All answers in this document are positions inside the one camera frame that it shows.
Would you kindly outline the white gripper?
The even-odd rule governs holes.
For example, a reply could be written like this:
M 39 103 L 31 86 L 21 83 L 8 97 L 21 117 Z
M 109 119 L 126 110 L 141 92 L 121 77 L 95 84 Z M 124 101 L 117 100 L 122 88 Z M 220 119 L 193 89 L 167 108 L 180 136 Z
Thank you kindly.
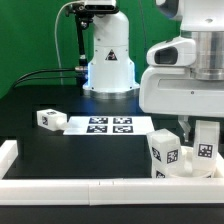
M 224 117 L 224 81 L 191 78 L 185 67 L 149 66 L 141 78 L 139 106 L 145 113 L 179 115 L 188 140 L 188 116 Z

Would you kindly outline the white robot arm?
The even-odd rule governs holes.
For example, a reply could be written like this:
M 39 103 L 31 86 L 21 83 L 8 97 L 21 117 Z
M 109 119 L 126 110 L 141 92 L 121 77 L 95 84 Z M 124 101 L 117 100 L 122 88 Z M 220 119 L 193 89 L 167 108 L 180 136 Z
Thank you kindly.
M 154 0 L 181 22 L 180 35 L 151 47 L 148 68 L 135 82 L 129 58 L 129 25 L 116 0 L 85 0 L 94 15 L 94 56 L 84 92 L 104 99 L 136 89 L 142 111 L 177 115 L 185 133 L 190 116 L 224 118 L 224 0 Z

